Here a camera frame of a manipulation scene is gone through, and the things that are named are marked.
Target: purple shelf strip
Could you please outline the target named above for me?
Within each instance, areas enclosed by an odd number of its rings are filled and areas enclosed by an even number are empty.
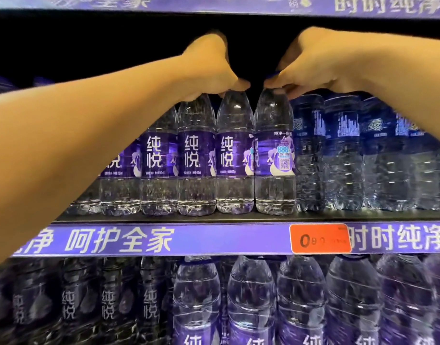
[[[0,0],[0,9],[440,18],[440,0]]]
[[[290,224],[52,225],[13,256],[287,255]],[[353,253],[440,252],[440,222],[346,225]]]

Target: shelf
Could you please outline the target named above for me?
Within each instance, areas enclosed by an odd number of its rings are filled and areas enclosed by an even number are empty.
[[[0,0],[3,9],[440,19],[440,0]]]
[[[61,216],[13,256],[286,255],[293,254],[290,226],[305,223],[346,224],[352,253],[440,252],[440,212],[217,212],[195,218]]]

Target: price tag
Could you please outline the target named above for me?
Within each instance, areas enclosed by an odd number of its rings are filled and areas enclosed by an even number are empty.
[[[351,253],[346,224],[292,224],[290,244],[294,254]]]

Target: hand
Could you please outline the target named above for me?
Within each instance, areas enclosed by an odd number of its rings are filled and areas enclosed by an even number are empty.
[[[284,87],[289,99],[318,88],[338,93],[361,90],[355,82],[355,63],[369,38],[363,33],[308,28],[285,52],[277,66],[281,72],[267,79],[264,86]]]
[[[199,37],[186,48],[182,57],[199,87],[186,101],[196,99],[201,93],[221,94],[227,90],[245,91],[250,87],[250,83],[239,79],[229,66],[228,43],[222,33]]]

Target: qr code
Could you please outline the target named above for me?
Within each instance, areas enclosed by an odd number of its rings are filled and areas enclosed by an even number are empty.
[[[281,171],[290,171],[290,159],[279,159],[279,169]]]

